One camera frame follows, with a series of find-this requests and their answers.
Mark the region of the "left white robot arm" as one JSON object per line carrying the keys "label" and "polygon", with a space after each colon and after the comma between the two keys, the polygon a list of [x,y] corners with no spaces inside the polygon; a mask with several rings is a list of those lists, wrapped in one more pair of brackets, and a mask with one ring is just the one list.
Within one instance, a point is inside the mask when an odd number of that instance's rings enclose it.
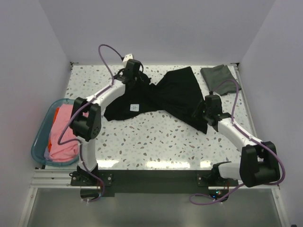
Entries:
{"label": "left white robot arm", "polygon": [[74,100],[70,128],[79,141],[78,167],[84,170],[81,179],[86,185],[98,181],[98,174],[94,171],[98,167],[95,142],[101,131],[101,112],[135,86],[141,66],[140,61],[129,59],[122,74],[115,75],[110,84],[87,98]]}

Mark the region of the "aluminium frame rail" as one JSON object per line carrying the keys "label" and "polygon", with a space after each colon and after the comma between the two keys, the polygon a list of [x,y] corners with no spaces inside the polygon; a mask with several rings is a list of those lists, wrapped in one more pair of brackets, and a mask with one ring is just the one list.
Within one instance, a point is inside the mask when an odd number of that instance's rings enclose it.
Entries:
{"label": "aluminium frame rail", "polygon": [[[33,177],[30,181],[30,188],[82,188],[82,189],[96,189],[97,186],[89,185],[85,182],[75,182],[71,177],[72,170],[71,169],[36,169],[34,170]],[[113,183],[117,183],[118,177],[115,174],[109,174],[105,176],[105,186],[110,187]],[[197,186],[202,186],[202,178],[194,177],[194,183]],[[235,188],[236,185],[241,184],[242,181],[232,181],[230,183],[223,183],[222,186],[208,186],[209,189],[223,189],[224,186],[229,185],[229,189]],[[255,189],[273,189],[278,188],[277,185],[259,185],[255,186]]]}

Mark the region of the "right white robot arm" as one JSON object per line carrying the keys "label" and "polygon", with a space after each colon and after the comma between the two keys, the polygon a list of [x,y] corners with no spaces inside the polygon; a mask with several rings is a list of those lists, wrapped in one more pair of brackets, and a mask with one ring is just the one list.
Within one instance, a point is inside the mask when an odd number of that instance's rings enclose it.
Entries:
{"label": "right white robot arm", "polygon": [[208,183],[221,186],[228,179],[233,179],[242,181],[247,187],[254,187],[283,179],[275,145],[251,135],[230,113],[224,113],[218,95],[207,95],[199,102],[192,116],[204,120],[241,152],[239,163],[226,161],[214,164],[209,176],[204,178]]}

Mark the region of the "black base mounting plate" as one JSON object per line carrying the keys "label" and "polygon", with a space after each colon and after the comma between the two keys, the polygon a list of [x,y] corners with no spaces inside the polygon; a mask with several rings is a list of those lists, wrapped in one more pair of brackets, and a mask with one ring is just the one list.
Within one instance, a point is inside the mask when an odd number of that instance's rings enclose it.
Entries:
{"label": "black base mounting plate", "polygon": [[220,189],[238,185],[237,180],[211,180],[210,170],[98,170],[94,173],[103,181],[104,197],[118,193],[194,194],[203,193],[220,198],[209,187]]}

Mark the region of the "teal plastic laundry basket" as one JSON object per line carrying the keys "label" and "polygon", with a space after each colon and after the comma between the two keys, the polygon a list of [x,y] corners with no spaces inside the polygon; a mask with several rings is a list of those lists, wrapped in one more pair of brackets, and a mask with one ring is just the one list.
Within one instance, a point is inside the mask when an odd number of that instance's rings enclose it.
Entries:
{"label": "teal plastic laundry basket", "polygon": [[31,148],[31,156],[36,162],[42,165],[54,167],[66,167],[78,162],[78,155],[74,157],[71,161],[67,162],[53,162],[52,160],[45,158],[45,152],[48,148],[48,141],[53,125],[53,117],[55,115],[56,108],[61,107],[63,104],[73,105],[73,103],[73,99],[63,98],[55,101],[49,107]]}

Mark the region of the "folded grey t shirt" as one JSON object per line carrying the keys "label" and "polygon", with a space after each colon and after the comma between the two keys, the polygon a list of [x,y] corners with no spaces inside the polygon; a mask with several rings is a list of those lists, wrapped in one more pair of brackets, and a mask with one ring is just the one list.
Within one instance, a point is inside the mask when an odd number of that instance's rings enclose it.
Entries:
{"label": "folded grey t shirt", "polygon": [[233,77],[227,65],[218,65],[212,68],[202,68],[201,75],[209,91],[214,91],[220,96],[236,93],[241,86]]}

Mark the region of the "black t shirt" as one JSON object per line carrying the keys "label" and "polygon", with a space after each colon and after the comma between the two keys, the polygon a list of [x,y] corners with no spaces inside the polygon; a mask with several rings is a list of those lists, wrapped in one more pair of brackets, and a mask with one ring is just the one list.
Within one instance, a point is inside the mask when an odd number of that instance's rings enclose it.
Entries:
{"label": "black t shirt", "polygon": [[194,112],[204,102],[198,81],[191,67],[168,71],[157,83],[144,73],[135,86],[109,104],[104,112],[108,121],[127,120],[146,112],[164,110],[207,133],[207,121]]}

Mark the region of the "orange garment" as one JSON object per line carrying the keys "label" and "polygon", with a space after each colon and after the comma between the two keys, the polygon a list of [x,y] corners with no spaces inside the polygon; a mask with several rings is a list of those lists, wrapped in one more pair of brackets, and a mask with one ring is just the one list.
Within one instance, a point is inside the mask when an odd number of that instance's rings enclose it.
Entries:
{"label": "orange garment", "polygon": [[[52,126],[56,120],[56,117],[57,117],[57,114],[59,112],[59,107],[56,108],[55,112],[54,112],[54,115],[53,115],[53,122],[52,122]],[[48,145],[47,145],[47,149],[48,149],[48,152],[50,152],[51,150],[51,147],[52,147],[52,142],[51,142],[51,135],[49,134],[49,139],[48,139]]]}

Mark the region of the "lavender garment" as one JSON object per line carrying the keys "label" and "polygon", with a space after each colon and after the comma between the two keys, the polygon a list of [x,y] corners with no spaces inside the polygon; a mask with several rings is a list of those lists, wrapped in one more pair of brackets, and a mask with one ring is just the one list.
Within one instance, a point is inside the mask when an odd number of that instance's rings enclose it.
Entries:
{"label": "lavender garment", "polygon": [[44,158],[45,158],[46,160],[50,160],[49,154],[50,154],[49,149],[46,148],[46,149],[45,149],[45,152],[44,152]]}

